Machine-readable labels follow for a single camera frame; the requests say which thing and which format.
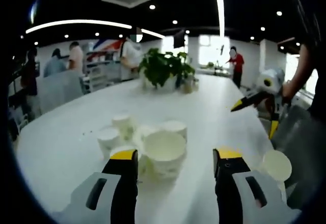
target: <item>black ceiling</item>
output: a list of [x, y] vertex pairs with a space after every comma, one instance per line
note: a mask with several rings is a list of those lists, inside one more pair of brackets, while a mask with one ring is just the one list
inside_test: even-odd
[[[33, 25], [29, 22], [28, 13], [36, 0], [12, 1], [15, 42], [31, 47], [35, 41], [39, 46], [67, 40], [96, 38], [118, 38], [119, 34], [128, 35], [130, 30], [119, 27], [94, 24], [67, 24], [44, 28], [25, 34], [25, 30], [47, 22], [67, 19], [95, 19], [119, 22], [138, 26], [163, 35], [177, 32], [171, 30], [185, 27], [191, 35], [219, 34], [219, 16], [216, 0], [152, 0], [133, 9], [102, 2], [101, 0], [38, 0], [38, 8]], [[232, 39], [255, 41], [267, 38], [280, 42], [299, 35], [299, 20], [293, 14], [291, 0], [224, 0], [226, 36]], [[144, 41], [155, 37], [144, 35]], [[296, 41], [284, 43], [285, 50], [296, 52]]]

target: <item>red shirt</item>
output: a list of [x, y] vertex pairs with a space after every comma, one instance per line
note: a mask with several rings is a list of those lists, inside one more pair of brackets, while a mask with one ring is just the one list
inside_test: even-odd
[[241, 54], [237, 53], [235, 59], [231, 59], [228, 61], [234, 64], [234, 72], [242, 73], [242, 66], [245, 63]]

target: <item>white shirt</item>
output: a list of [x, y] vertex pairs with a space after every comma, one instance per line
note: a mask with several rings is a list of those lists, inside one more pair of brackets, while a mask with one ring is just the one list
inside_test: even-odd
[[75, 61], [75, 69], [80, 76], [83, 76], [83, 57], [83, 51], [79, 46], [75, 46], [70, 50], [69, 60]]
[[[121, 57], [126, 58], [129, 64], [138, 66], [141, 63], [144, 53], [140, 43], [135, 43], [127, 39], [121, 48]], [[130, 69], [121, 64], [121, 80], [128, 80], [135, 77], [135, 74], [133, 74]]]

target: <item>table surface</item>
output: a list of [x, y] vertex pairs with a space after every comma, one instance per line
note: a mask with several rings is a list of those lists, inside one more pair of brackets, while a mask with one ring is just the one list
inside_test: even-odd
[[253, 108], [231, 113], [243, 95], [230, 79], [197, 75], [199, 90], [143, 91], [138, 80], [85, 95], [58, 107], [23, 128], [17, 158], [36, 199], [52, 213], [63, 210], [70, 194], [106, 164], [96, 132], [114, 115], [130, 113], [139, 123], [177, 119], [187, 125], [187, 156], [178, 178], [140, 183], [136, 223], [218, 223], [212, 149], [242, 151], [257, 167], [272, 149]]

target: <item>window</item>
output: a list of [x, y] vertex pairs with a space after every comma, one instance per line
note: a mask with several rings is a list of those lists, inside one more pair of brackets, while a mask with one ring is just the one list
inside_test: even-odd
[[223, 66], [224, 68], [230, 68], [230, 63], [226, 62], [230, 59], [230, 38], [220, 36], [199, 36], [199, 64], [207, 65], [208, 62], [212, 62]]
[[[298, 58], [287, 54], [286, 55], [286, 68], [285, 68], [285, 81], [292, 80], [298, 66]], [[318, 73], [316, 70], [313, 70], [310, 78], [307, 80], [307, 83], [304, 85], [303, 89], [311, 94], [315, 94], [315, 87], [318, 80]]]
[[184, 47], [173, 48], [173, 36], [165, 37], [162, 40], [162, 53], [164, 52], [172, 52], [173, 55], [177, 55], [179, 52], [186, 52], [188, 53], [188, 36], [184, 36]]

